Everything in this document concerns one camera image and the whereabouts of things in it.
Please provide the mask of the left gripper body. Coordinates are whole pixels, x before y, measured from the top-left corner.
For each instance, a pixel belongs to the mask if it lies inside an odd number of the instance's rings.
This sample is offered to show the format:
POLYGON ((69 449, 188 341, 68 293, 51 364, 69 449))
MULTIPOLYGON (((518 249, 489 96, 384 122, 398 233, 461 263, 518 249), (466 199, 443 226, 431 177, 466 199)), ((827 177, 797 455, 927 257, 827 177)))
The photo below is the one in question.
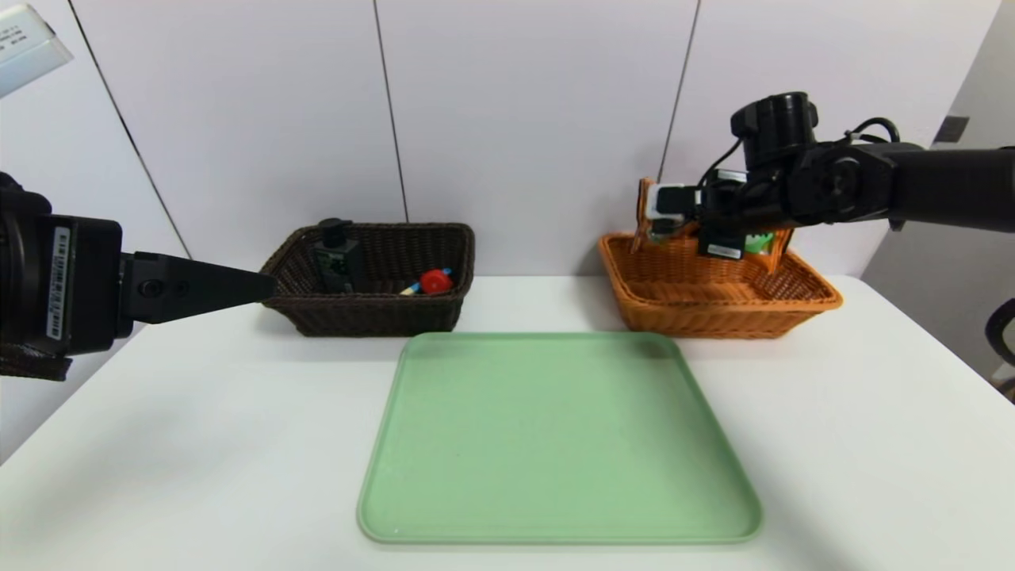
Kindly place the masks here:
POLYGON ((121 337, 122 228, 99 218, 2 216, 2 341, 104 353, 121 337))

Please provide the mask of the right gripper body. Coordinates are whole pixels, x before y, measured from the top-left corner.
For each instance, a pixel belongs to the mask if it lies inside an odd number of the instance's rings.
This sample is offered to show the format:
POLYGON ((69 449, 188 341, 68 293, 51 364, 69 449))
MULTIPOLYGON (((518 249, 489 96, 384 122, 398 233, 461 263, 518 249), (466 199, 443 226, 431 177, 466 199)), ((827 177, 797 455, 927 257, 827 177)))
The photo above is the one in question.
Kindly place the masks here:
POLYGON ((697 255, 722 259, 743 259, 746 234, 744 232, 701 225, 697 232, 697 255))

